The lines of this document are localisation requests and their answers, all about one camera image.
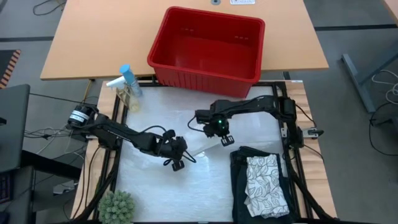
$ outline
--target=small succulent plant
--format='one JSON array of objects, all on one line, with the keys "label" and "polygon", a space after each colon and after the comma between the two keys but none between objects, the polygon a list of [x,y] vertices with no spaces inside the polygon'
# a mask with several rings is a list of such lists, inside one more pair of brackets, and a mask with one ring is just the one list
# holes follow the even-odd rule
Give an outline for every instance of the small succulent plant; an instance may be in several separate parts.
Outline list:
[{"label": "small succulent plant", "polygon": [[130,193],[120,190],[108,192],[98,206],[99,220],[104,224],[131,223],[134,213],[134,201]]}]

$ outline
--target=red plastic bin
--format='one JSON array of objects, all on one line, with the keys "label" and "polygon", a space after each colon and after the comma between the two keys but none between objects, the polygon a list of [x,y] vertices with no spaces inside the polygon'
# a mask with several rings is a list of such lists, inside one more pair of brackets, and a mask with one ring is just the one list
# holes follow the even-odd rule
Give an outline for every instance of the red plastic bin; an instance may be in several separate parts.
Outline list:
[{"label": "red plastic bin", "polygon": [[244,98],[261,76],[261,19],[170,7],[148,55],[163,85]]}]

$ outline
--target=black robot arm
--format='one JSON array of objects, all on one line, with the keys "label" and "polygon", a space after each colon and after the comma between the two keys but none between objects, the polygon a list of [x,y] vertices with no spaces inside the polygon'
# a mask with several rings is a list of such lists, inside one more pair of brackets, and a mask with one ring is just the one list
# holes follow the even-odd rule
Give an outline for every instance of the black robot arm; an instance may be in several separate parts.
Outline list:
[{"label": "black robot arm", "polygon": [[168,158],[174,163],[173,170],[183,169],[181,160],[187,149],[183,137],[176,137],[174,130],[165,130],[162,136],[149,132],[137,132],[123,124],[110,120],[106,115],[98,113],[98,109],[86,106],[77,106],[68,120],[70,129],[88,131],[98,138],[100,146],[117,150],[117,138],[122,138],[142,153]]},{"label": "black robot arm", "polygon": [[208,137],[217,135],[221,137],[224,146],[234,143],[229,134],[228,119],[235,114],[267,112],[287,126],[289,144],[293,147],[303,147],[302,130],[296,125],[295,101],[290,98],[273,96],[258,96],[251,100],[229,101],[216,100],[210,105],[209,110],[196,110],[195,116],[198,124],[204,124],[203,132]]}]

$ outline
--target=plastic bottle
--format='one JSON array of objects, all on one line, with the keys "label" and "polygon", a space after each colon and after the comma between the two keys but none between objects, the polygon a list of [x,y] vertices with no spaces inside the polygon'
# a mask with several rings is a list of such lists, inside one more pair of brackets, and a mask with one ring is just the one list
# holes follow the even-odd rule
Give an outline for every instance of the plastic bottle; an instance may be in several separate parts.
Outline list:
[{"label": "plastic bottle", "polygon": [[134,95],[137,97],[142,96],[141,87],[138,84],[136,77],[130,69],[130,65],[122,65],[120,67],[120,73],[123,74],[124,79],[126,80],[127,85],[131,86]]},{"label": "plastic bottle", "polygon": [[127,85],[124,77],[119,77],[112,80],[106,84],[107,87],[116,87],[116,94],[119,96],[120,100],[126,105],[130,111],[139,111],[139,101],[134,95],[131,86]]}]

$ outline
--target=wooden board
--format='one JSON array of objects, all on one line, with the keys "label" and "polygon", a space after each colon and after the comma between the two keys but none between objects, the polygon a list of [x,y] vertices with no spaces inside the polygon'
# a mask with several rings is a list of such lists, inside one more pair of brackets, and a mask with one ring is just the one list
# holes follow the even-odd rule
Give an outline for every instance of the wooden board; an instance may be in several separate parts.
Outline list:
[{"label": "wooden board", "polygon": [[125,63],[136,75],[154,74],[147,55],[170,6],[264,20],[263,70],[328,68],[302,0],[257,0],[245,6],[229,0],[219,6],[210,0],[73,0],[65,6],[40,78],[117,77]]},{"label": "wooden board", "polygon": [[395,22],[398,24],[398,0],[384,0],[383,2],[390,11]]},{"label": "wooden board", "polygon": [[[303,108],[303,110],[306,112],[306,114],[311,116],[310,107],[308,105],[307,96],[305,94],[303,83],[302,82],[297,83],[297,82],[286,81],[286,86],[287,86],[288,96],[291,97],[293,100],[295,100],[296,104],[298,104],[301,108]],[[116,97],[115,92],[111,91],[110,88],[107,88],[106,82],[104,82],[102,89],[101,89],[101,94],[100,94],[99,100],[98,100],[99,111],[101,113],[106,114],[107,116],[111,117],[115,97]],[[118,121],[121,120],[122,110],[123,110],[123,108],[121,106],[119,108]],[[312,122],[309,121],[308,118],[305,117],[301,111],[297,111],[297,124],[301,128],[310,128],[313,126]],[[319,148],[317,140],[305,140],[305,143],[308,146],[310,146],[310,147],[316,149],[318,152],[320,152],[320,148]],[[90,163],[91,158],[93,157],[93,153],[95,152],[97,147],[98,147],[97,141],[91,141],[88,143],[87,153],[86,153],[86,164]],[[306,148],[302,148],[300,153],[301,153],[305,178],[307,181],[307,187],[308,187],[309,191],[312,193],[312,195],[318,201],[318,203],[324,208],[324,210],[329,215],[335,217],[336,216],[335,206],[333,203],[333,199],[331,197],[329,183],[328,183],[328,179],[326,176],[326,170],[325,170],[325,166],[323,165],[322,160],[319,158],[318,155],[314,154],[312,151],[310,151]],[[100,151],[97,152],[97,155],[95,156],[95,159],[91,165],[92,167],[91,167],[91,175],[90,175],[90,188],[89,188],[89,194],[88,194],[88,201],[90,201],[91,198],[93,197],[96,183],[98,182],[98,179],[101,175],[101,168],[103,165],[103,157],[104,157],[104,150],[100,149]],[[88,166],[85,167],[85,172],[86,172],[85,173],[85,192],[86,192],[87,180],[88,180]],[[83,190],[83,181],[82,180],[83,180],[83,175],[81,175],[79,186],[78,186],[78,189],[76,192],[75,202],[73,204],[72,215],[77,210],[80,199],[81,199],[81,193]],[[298,198],[299,198],[301,214],[303,217],[306,217],[305,206],[304,206],[304,202],[303,202],[303,198],[302,198],[301,194],[298,194]],[[84,209],[84,201],[85,201],[85,196],[83,197],[83,204],[82,204],[82,206],[80,206],[78,214],[80,214],[80,212],[82,212]]]}]

